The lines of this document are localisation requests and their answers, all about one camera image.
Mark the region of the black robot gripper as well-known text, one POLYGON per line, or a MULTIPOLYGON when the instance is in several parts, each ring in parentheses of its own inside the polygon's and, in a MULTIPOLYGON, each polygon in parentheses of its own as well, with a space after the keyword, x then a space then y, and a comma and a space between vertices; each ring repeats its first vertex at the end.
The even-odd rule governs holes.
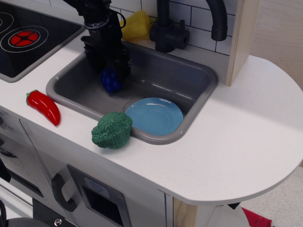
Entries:
POLYGON ((123 82, 131 73, 132 59, 129 50, 122 44, 122 31, 116 11, 105 14, 105 19, 99 22, 84 22, 89 36, 81 41, 85 43, 87 59, 96 73, 101 73, 112 61, 116 78, 123 82))

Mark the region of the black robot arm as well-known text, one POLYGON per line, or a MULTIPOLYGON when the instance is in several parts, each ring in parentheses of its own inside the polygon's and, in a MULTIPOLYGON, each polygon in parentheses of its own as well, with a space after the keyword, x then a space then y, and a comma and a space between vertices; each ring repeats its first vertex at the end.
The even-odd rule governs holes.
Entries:
POLYGON ((110 0, 67 0, 84 18, 84 27, 89 36, 81 41, 91 66, 101 72, 110 62, 117 80, 123 82, 131 73, 132 59, 129 50, 122 43, 122 27, 118 12, 109 8, 110 0))

